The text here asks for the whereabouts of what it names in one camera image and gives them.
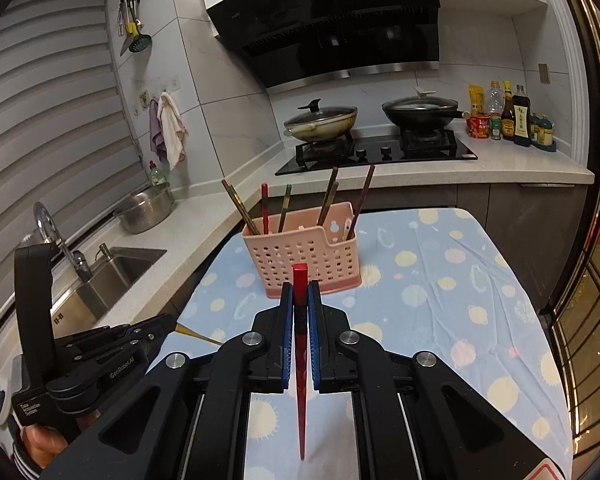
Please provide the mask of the person's left hand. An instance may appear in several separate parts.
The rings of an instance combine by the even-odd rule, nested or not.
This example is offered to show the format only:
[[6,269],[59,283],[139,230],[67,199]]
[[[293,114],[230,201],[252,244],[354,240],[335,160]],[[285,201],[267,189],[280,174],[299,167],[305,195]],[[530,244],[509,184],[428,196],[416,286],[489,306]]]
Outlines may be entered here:
[[41,469],[45,469],[69,445],[56,428],[49,426],[22,427],[20,438],[30,459]]

